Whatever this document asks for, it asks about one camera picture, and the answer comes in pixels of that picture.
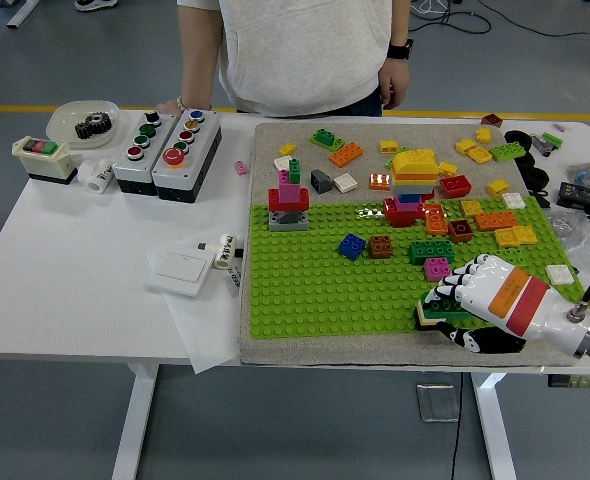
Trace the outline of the person's left hand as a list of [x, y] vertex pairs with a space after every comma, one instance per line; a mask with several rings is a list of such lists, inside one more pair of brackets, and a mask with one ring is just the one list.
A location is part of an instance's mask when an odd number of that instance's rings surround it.
[[407, 60], [387, 58], [378, 72], [382, 106], [385, 110], [399, 107], [406, 99], [410, 86]]

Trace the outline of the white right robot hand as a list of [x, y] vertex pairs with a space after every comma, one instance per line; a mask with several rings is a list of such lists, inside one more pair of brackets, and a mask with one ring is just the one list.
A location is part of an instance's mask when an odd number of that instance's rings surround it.
[[442, 279], [423, 299], [426, 306], [451, 301], [489, 322], [486, 328], [465, 330], [440, 321], [436, 328], [473, 353], [508, 354], [528, 340], [546, 340], [565, 354], [590, 355], [590, 314], [570, 320], [574, 304], [543, 280], [507, 261], [482, 254]]

